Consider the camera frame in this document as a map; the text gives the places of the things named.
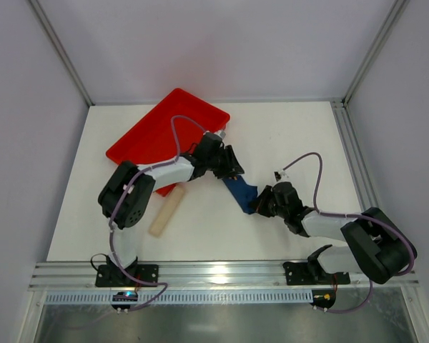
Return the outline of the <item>dark blue paper napkin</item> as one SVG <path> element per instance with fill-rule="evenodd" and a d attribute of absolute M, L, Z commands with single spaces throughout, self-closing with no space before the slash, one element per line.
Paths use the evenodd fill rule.
<path fill-rule="evenodd" d="M 257 186 L 248 184 L 241 175 L 226 177 L 222 181 L 241 210 L 246 214 L 254 214 L 255 210 L 250 206 L 250 203 L 258 197 Z"/>

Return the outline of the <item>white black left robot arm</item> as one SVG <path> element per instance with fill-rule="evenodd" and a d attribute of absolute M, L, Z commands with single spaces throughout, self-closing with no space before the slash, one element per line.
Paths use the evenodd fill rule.
<path fill-rule="evenodd" d="M 244 174 L 232 146 L 223 142 L 223 132 L 206 131 L 188 152 L 177 150 L 174 157 L 155 164 L 123 161 L 98 197 L 102 214 L 109 220 L 109 258 L 119 268 L 137 260 L 132 236 L 156 190 L 190 182 L 206 172 L 218 179 Z"/>

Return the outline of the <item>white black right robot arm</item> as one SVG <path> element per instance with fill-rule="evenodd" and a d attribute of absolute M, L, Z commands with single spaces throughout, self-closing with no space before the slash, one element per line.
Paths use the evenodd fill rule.
<path fill-rule="evenodd" d="M 289 182 L 267 186 L 248 207 L 264 217 L 279 217 L 301 237 L 324 237 L 346 243 L 329 245 L 308 257 L 327 274 L 362 272 L 377 284 L 407 274 L 416 248 L 377 207 L 361 214 L 332 214 L 305 206 Z"/>

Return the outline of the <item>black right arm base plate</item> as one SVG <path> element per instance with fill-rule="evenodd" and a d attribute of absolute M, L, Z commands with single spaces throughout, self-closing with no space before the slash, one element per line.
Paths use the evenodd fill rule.
<path fill-rule="evenodd" d="M 338 272 L 329 274 L 316 263 L 284 262 L 282 267 L 285 271 L 288 286 L 346 285 L 350 283 L 350 275 L 348 273 Z"/>

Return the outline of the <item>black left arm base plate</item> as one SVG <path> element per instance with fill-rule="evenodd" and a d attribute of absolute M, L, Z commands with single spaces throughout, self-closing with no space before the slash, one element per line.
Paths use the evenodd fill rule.
<path fill-rule="evenodd" d="M 115 264 L 103 264 L 98 267 L 95 287 L 156 287 L 159 277 L 157 264 L 133 264 L 126 268 L 126 273 L 141 283 L 130 279 Z"/>

